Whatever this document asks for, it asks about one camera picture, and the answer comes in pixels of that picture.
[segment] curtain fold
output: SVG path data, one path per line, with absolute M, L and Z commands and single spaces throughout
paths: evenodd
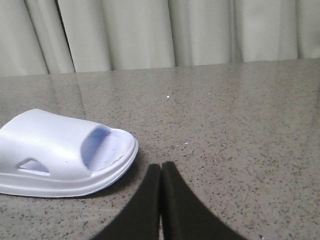
M 319 13 L 319 0 L 1 0 L 0 77 L 319 58 Z

